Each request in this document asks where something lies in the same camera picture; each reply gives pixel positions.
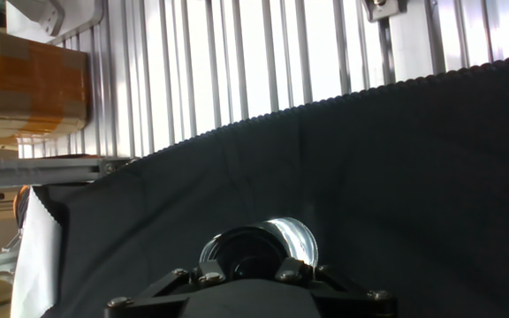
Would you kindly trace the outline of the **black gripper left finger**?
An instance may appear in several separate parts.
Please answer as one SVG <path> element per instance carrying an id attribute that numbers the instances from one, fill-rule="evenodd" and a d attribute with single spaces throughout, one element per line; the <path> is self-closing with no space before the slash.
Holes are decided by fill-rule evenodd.
<path id="1" fill-rule="evenodd" d="M 174 269 L 133 297 L 116 297 L 104 308 L 106 318 L 176 317 L 194 292 L 226 282 L 217 261 L 200 262 L 196 268 Z"/>

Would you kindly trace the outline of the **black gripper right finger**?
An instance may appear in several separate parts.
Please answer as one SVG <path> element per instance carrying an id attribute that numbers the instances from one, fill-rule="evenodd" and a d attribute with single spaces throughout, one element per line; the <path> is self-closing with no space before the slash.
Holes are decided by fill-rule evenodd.
<path id="1" fill-rule="evenodd" d="M 320 317 L 397 318 L 397 298 L 385 290 L 370 290 L 354 282 L 332 266 L 312 267 L 300 260 L 286 258 L 275 274 L 275 281 L 296 287 L 305 296 L 292 298 L 304 305 L 309 317 L 315 310 Z"/>

